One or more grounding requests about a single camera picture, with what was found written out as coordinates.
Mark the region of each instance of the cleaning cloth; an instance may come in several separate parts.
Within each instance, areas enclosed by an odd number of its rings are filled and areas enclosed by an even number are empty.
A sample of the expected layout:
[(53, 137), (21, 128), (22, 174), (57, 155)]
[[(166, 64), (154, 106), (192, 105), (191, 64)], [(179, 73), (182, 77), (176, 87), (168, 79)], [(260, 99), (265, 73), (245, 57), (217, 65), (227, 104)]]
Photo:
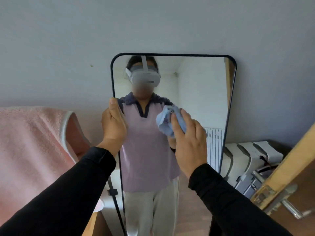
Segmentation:
[(163, 111), (160, 112), (157, 115), (156, 122), (158, 125), (158, 128), (161, 132), (163, 132), (168, 137), (174, 137), (174, 131), (171, 124), (171, 114), (175, 113), (178, 123), (183, 130), (184, 133), (186, 133), (186, 123), (183, 119), (183, 116), (180, 113), (180, 110), (175, 105), (173, 106), (164, 106)]

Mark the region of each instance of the lavender shirt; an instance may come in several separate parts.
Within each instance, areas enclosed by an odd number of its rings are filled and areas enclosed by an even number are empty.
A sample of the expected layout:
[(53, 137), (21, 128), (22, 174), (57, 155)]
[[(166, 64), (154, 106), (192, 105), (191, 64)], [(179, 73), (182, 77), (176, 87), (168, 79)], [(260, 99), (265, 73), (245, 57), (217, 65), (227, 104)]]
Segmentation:
[(120, 149), (123, 190), (150, 192), (167, 187), (179, 176), (180, 169), (155, 119), (164, 105), (172, 103), (153, 94), (143, 113), (132, 93), (118, 102), (128, 123), (127, 137)]

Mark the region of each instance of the metal door handle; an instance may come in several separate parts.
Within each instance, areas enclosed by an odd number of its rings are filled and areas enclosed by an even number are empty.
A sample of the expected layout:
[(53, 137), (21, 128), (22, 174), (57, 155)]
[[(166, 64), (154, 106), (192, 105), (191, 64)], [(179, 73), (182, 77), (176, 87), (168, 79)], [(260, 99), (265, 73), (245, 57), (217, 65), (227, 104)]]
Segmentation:
[[(253, 171), (253, 177), (257, 179), (260, 183), (263, 183), (265, 179), (257, 172)], [(296, 219), (303, 219), (311, 213), (315, 212), (315, 208), (306, 210), (304, 212), (299, 211), (293, 204), (291, 204), (287, 198), (297, 191), (297, 184), (293, 184), (285, 188), (276, 198), (270, 203), (270, 205), (264, 210), (266, 214), (271, 214), (273, 211), (276, 211), (279, 207), (279, 204), (282, 204)]]

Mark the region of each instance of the right hand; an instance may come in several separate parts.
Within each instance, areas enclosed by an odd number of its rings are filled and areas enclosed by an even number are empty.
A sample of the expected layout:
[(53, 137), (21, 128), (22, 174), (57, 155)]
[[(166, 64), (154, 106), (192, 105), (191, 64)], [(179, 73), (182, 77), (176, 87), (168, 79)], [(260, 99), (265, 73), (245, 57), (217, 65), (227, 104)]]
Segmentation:
[(111, 98), (109, 107), (102, 114), (103, 141), (98, 147), (105, 148), (116, 156), (127, 136), (127, 123), (116, 98)]
[(187, 126), (186, 134), (180, 128), (176, 115), (171, 115), (176, 138), (175, 156), (180, 169), (190, 178), (198, 166), (207, 163), (207, 134), (200, 123), (192, 120), (185, 110), (182, 109), (181, 114)]

